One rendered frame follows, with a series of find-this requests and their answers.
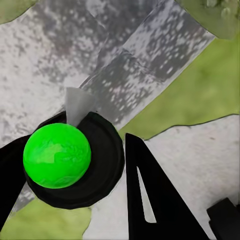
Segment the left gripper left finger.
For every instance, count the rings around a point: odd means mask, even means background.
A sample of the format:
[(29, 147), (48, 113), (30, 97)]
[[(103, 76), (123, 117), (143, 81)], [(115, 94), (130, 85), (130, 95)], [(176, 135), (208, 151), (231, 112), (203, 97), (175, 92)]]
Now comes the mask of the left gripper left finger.
[(27, 181), (23, 153), (30, 137), (20, 137), (0, 148), (0, 231)]

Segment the insectifuge atomizer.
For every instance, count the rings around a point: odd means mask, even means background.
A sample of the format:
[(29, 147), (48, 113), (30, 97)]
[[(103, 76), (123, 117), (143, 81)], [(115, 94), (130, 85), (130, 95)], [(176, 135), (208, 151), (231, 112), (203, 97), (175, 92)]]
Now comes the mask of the insectifuge atomizer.
[(65, 88), (66, 111), (42, 122), (23, 151), (23, 171), (36, 197), (54, 208), (91, 207), (122, 177), (124, 141), (114, 125), (91, 110), (92, 92)]

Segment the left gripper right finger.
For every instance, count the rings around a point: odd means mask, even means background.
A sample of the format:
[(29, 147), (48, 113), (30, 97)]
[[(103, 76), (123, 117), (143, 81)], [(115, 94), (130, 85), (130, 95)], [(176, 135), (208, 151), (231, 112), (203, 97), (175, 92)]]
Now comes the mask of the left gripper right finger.
[[(210, 240), (145, 142), (124, 141), (129, 240)], [(156, 223), (145, 220), (139, 168)]]

